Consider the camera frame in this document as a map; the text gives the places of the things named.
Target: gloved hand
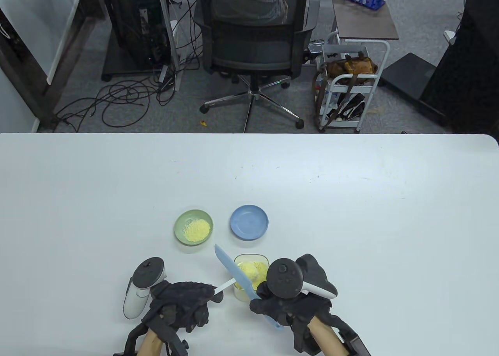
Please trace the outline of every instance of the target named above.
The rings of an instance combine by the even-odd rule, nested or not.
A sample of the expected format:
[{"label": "gloved hand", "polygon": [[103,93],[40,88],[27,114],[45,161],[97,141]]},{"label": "gloved hand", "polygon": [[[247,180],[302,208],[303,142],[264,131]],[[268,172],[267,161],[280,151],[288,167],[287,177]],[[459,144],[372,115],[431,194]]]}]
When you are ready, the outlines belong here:
[{"label": "gloved hand", "polygon": [[190,333],[196,326],[208,323],[208,301],[220,303],[223,292],[214,294],[215,287],[205,283],[162,281],[151,289],[150,310],[142,322],[146,323],[158,313],[165,324],[175,330],[185,328]]},{"label": "gloved hand", "polygon": [[294,334],[294,349],[307,352],[312,356],[320,352],[319,345],[313,338],[307,325],[314,316],[329,315],[331,301],[309,293],[299,294],[294,299],[280,299],[262,282],[257,289],[261,299],[253,299],[249,309],[262,315],[268,315],[283,326],[290,326]]}]

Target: blue plastic knife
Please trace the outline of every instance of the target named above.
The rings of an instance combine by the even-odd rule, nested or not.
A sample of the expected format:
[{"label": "blue plastic knife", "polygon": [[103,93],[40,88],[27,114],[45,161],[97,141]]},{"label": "blue plastic knife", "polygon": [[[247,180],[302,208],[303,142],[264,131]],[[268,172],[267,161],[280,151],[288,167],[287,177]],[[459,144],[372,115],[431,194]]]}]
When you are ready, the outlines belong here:
[{"label": "blue plastic knife", "polygon": [[[250,300],[260,299],[260,296],[257,295],[255,290],[253,289],[253,283],[251,280],[244,274],[244,272],[237,266],[237,264],[228,256],[227,253],[223,251],[217,244],[215,244],[215,254],[223,266],[232,274],[237,283],[246,291]],[[282,325],[278,324],[269,316],[265,316],[267,320],[276,327],[276,329],[282,329]]]}]

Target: bowl rim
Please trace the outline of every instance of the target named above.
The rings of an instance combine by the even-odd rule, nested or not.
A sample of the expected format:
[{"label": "bowl rim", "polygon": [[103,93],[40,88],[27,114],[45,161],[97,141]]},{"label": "bowl rim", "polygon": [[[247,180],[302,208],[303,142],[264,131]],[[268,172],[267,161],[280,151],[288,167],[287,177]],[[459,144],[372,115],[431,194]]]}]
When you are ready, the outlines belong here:
[{"label": "bowl rim", "polygon": [[[189,212],[193,212],[193,211],[198,211],[198,212],[201,212],[201,213],[203,213],[204,215],[206,215],[206,216],[209,218],[209,222],[208,222],[208,223],[209,223],[209,224],[211,224],[211,229],[210,229],[210,232],[209,232],[209,233],[208,233],[208,235],[205,237],[205,239],[200,240],[199,242],[189,242],[187,239],[185,239],[185,241],[184,241],[184,240],[180,240],[180,238],[178,237],[178,235],[177,235],[177,233],[176,233],[176,231],[175,231],[176,226],[177,226],[177,223],[178,223],[178,221],[180,220],[180,218],[181,218],[183,215],[185,215],[186,213],[189,213]],[[203,210],[203,209],[196,209],[196,208],[194,208],[194,209],[189,209],[189,210],[186,210],[185,212],[183,212],[182,214],[180,214],[180,216],[178,216],[178,217],[177,217],[177,219],[175,220],[175,222],[173,223],[173,234],[175,235],[175,238],[177,238],[177,240],[178,240],[181,244],[183,244],[183,245],[185,245],[185,246],[189,246],[189,247],[192,247],[192,246],[198,246],[198,245],[200,245],[200,244],[202,244],[202,243],[206,242],[206,241],[210,238],[210,236],[212,235],[212,233],[213,233],[213,229],[214,229],[214,222],[213,222],[213,219],[212,219],[212,217],[210,216],[210,214],[209,214],[207,211]]]}]

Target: white vr controller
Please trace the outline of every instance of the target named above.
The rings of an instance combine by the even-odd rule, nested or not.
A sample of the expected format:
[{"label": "white vr controller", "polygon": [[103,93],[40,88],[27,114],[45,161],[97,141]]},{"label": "white vr controller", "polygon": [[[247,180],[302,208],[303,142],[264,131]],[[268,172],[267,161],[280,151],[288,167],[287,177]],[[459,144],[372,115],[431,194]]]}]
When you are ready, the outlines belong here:
[{"label": "white vr controller", "polygon": [[160,283],[165,274],[165,263],[159,257],[151,257],[140,264],[133,273],[126,290],[123,314],[132,320],[139,317],[146,307],[151,287]]},{"label": "white vr controller", "polygon": [[281,299],[292,299],[309,292],[326,299],[338,296],[338,290],[327,280],[324,269],[309,254],[296,261],[285,258],[274,261],[267,271],[267,286]]}]

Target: yellow food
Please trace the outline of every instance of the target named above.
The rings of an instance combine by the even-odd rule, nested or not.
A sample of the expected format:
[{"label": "yellow food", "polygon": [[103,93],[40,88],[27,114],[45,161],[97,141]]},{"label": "yellow food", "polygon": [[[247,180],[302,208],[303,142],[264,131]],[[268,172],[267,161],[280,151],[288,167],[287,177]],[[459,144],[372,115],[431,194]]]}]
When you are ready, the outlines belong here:
[{"label": "yellow food", "polygon": [[210,224],[202,219],[189,222],[184,226],[184,236],[189,242],[200,242],[210,233]]},{"label": "yellow food", "polygon": [[[251,280],[254,290],[257,290],[260,283],[267,280],[267,270],[269,267],[264,262],[240,262],[237,266],[239,266],[242,272]],[[238,283],[236,283],[235,286],[242,290],[242,287],[239,286]]]}]

